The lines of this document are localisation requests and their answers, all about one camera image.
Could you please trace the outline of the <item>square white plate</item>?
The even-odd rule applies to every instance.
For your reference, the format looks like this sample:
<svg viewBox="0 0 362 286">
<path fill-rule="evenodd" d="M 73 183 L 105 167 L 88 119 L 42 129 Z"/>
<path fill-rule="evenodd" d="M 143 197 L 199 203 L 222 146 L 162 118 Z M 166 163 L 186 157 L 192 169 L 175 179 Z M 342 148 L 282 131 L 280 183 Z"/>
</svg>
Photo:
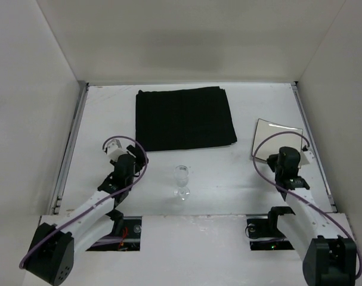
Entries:
<svg viewBox="0 0 362 286">
<path fill-rule="evenodd" d="M 293 128 L 290 126 L 280 125 L 278 123 L 272 123 L 263 119 L 258 119 L 253 137 L 250 159 L 253 159 L 255 150 L 262 141 L 271 135 L 286 131 L 296 132 L 300 135 L 303 134 L 303 130 L 300 128 Z M 270 155 L 277 154 L 281 147 L 292 147 L 300 151 L 302 148 L 302 143 L 303 139 L 299 135 L 294 135 L 291 133 L 279 135 L 269 139 L 266 143 L 264 143 L 258 150 L 255 158 L 257 160 L 266 162 L 267 158 Z"/>
</svg>

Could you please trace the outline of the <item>clear champagne glass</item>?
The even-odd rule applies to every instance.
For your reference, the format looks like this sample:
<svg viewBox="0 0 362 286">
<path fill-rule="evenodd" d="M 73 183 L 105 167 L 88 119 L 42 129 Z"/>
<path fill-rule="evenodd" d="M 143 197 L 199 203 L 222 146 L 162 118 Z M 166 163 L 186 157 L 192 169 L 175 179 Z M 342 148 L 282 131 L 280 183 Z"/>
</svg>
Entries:
<svg viewBox="0 0 362 286">
<path fill-rule="evenodd" d="M 188 199 L 190 190 L 187 188 L 189 182 L 189 171 L 186 166 L 179 165 L 174 170 L 174 179 L 177 185 L 175 195 L 182 201 Z"/>
</svg>

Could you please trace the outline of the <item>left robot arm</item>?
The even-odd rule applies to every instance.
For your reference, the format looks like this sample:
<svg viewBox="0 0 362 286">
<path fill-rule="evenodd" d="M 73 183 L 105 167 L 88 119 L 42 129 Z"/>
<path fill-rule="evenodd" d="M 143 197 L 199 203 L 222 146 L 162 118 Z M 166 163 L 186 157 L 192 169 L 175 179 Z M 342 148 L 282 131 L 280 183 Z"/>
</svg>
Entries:
<svg viewBox="0 0 362 286">
<path fill-rule="evenodd" d="M 113 171 L 83 205 L 57 223 L 40 224 L 19 267 L 49 285 L 61 285 L 73 269 L 76 257 L 98 240 L 121 230 L 123 214 L 117 206 L 142 179 L 148 165 L 143 147 L 107 152 Z"/>
</svg>

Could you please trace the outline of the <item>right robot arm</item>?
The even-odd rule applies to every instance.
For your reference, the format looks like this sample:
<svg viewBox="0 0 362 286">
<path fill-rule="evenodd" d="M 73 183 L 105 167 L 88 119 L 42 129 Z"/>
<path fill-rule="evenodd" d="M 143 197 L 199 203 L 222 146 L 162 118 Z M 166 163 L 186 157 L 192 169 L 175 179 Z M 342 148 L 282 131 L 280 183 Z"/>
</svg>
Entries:
<svg viewBox="0 0 362 286">
<path fill-rule="evenodd" d="M 272 207 L 268 224 L 281 232 L 302 260 L 307 285 L 355 285 L 357 248 L 316 205 L 306 180 L 298 175 L 301 155 L 281 147 L 267 159 L 285 207 Z"/>
</svg>

